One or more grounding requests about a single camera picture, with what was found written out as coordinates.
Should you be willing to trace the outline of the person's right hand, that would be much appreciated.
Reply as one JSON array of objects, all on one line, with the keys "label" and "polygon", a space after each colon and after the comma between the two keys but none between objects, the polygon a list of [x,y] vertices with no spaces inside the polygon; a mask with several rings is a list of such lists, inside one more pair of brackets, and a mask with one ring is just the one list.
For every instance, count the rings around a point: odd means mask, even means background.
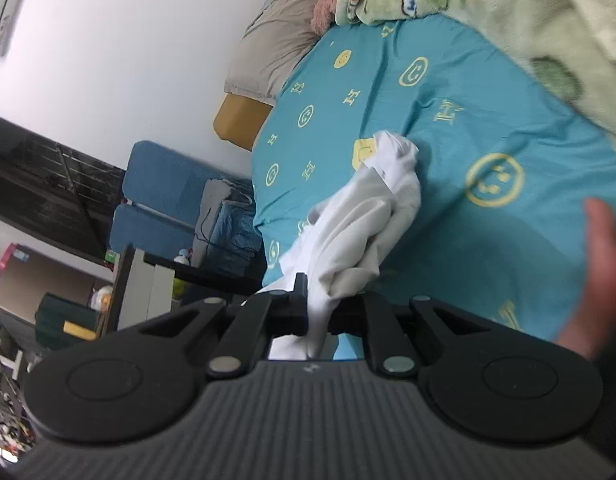
[{"label": "person's right hand", "polygon": [[598,198],[585,202],[587,274],[579,306],[556,342],[588,360],[616,335],[616,218]]}]

